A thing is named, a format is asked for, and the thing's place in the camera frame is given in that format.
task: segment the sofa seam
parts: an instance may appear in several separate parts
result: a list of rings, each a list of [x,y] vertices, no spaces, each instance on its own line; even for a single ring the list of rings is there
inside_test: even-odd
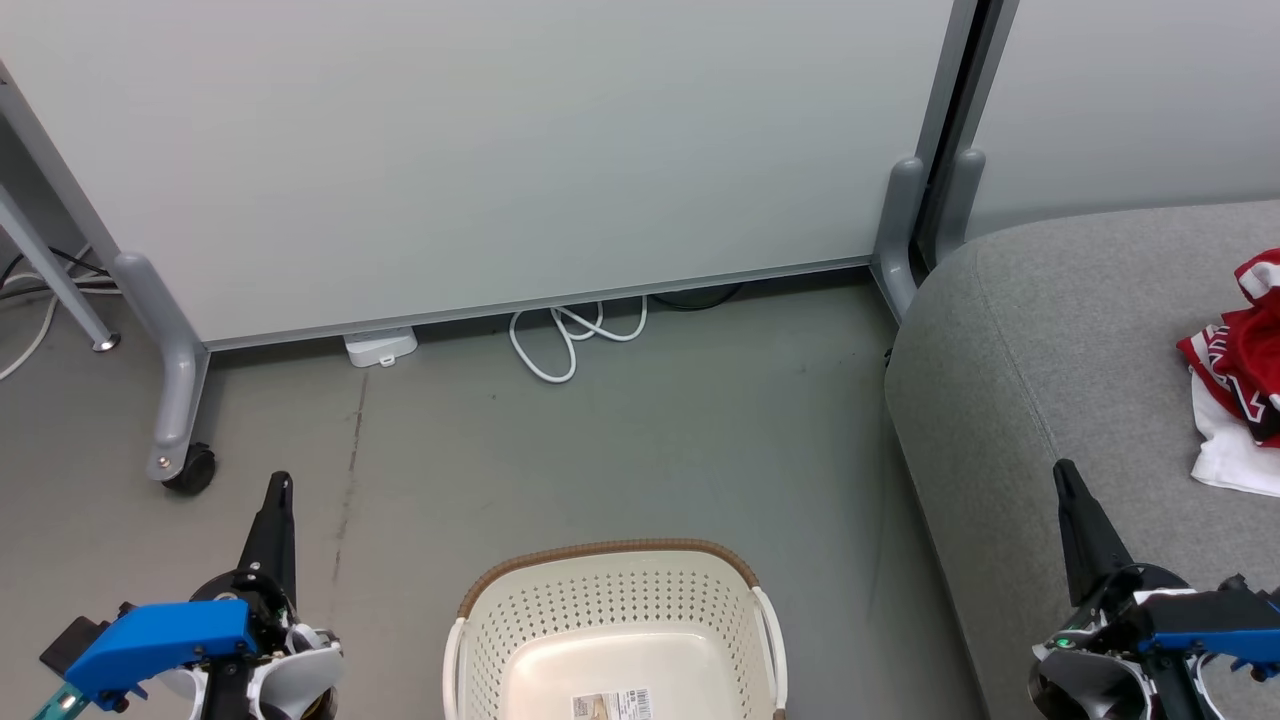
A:
[[[1009,366],[1014,369],[1014,375],[1018,378],[1018,389],[1021,392],[1027,405],[1032,410],[1032,416],[1036,421],[1036,429],[1038,430],[1041,442],[1046,446],[1050,455],[1053,459],[1061,457],[1057,452],[1057,443],[1053,441],[1053,433],[1048,427],[1048,421],[1044,419],[1044,413],[1041,409],[1039,400],[1037,400],[1036,393],[1030,388],[1030,383],[1027,382],[1027,375],[1023,372],[1021,365],[1018,363],[1018,357],[1014,355],[1012,350],[1009,347],[1009,341],[1005,338],[1005,331],[1000,320],[996,318],[996,311],[991,307],[991,296],[987,293],[987,283],[982,277],[982,252],[984,252],[987,243],[975,243],[973,247],[973,263],[972,272],[973,279],[978,284],[978,296],[982,299],[982,309],[987,313],[987,319],[991,322],[991,327],[996,331],[996,341],[1000,346],[1001,354],[1005,356],[1005,361]]]

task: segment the white basket handle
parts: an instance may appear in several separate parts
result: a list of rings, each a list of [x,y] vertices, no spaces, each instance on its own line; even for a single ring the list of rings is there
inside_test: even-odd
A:
[[[458,720],[458,650],[462,647],[462,625],[466,621],[466,618],[458,618],[449,628],[449,641],[444,643],[444,671],[440,676],[444,720]]]
[[[773,706],[778,710],[786,710],[787,648],[782,644],[782,628],[778,625],[778,614],[773,611],[773,603],[769,602],[769,596],[764,594],[763,589],[754,587],[751,588],[751,592],[755,593],[755,601],[760,606],[760,614],[764,615],[764,629],[769,634],[769,647],[773,651]]]

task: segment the laundry basket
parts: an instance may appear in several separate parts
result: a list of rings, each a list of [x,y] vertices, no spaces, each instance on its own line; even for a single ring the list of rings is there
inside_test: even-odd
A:
[[[746,562],[695,539],[508,560],[444,650],[445,720],[785,720],[787,661]]]

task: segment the pile of clothes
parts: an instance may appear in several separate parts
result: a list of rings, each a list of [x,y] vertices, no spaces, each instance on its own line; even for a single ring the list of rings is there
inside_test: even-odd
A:
[[[1178,343],[1204,436],[1192,477],[1280,497],[1280,249],[1235,270],[1249,307]]]

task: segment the gray fabric upholstery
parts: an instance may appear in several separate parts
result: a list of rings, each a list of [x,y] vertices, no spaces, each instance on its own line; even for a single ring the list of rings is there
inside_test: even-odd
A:
[[[1059,457],[1135,560],[1198,588],[1280,585],[1280,500],[1188,474],[1199,434],[1174,348],[1245,305],[1233,270],[1275,246],[1280,202],[1091,215],[969,242],[920,288],[886,392],[996,720],[1039,716],[1029,648],[1069,615]],[[1213,667],[1229,717],[1280,717],[1280,683]]]

